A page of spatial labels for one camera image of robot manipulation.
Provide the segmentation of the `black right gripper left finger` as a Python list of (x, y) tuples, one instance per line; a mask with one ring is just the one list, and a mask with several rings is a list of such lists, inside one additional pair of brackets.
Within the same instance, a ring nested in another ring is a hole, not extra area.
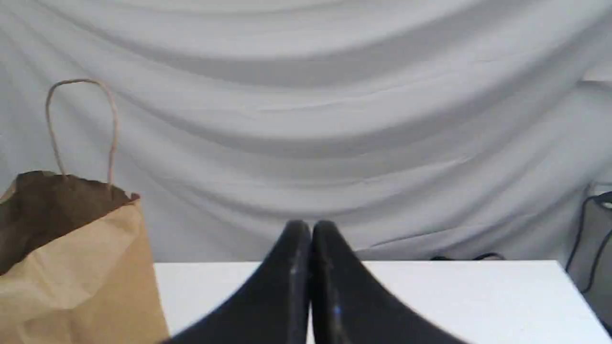
[(306, 222), (287, 222), (262, 264), (227, 300), (165, 342), (306, 343), (311, 243)]

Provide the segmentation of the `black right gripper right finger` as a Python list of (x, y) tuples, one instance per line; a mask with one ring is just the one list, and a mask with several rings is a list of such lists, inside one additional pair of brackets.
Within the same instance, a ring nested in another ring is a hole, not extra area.
[(383, 287), (328, 220), (313, 228), (312, 327), (317, 344), (461, 343)]

